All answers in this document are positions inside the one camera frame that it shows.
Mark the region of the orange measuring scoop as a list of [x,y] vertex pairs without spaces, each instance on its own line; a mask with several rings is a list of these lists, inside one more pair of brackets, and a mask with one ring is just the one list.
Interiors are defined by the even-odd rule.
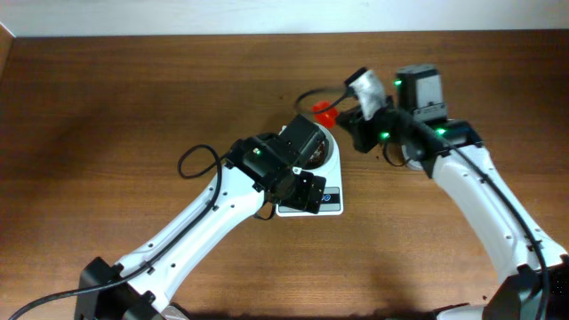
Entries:
[[336,107],[332,107],[330,101],[321,100],[317,102],[312,107],[312,111],[317,122],[323,127],[330,129],[336,125],[335,119],[339,112]]

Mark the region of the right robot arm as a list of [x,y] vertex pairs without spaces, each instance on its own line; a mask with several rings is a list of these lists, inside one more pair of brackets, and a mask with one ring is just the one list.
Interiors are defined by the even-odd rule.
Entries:
[[484,306],[468,303],[434,310],[432,319],[566,319],[568,252],[530,216],[497,171],[475,129],[451,119],[441,76],[431,64],[397,71],[397,95],[360,68],[346,82],[356,107],[335,122],[367,153],[376,145],[401,146],[461,209],[483,244],[501,283]]

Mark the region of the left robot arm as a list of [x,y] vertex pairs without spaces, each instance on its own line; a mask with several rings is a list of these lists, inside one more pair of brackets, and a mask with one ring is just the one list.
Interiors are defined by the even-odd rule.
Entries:
[[279,133],[237,140],[207,188],[144,245],[114,265],[94,259],[80,276],[76,319],[159,319],[193,268],[265,204],[319,214],[328,178],[313,164],[333,149],[330,133],[296,116]]

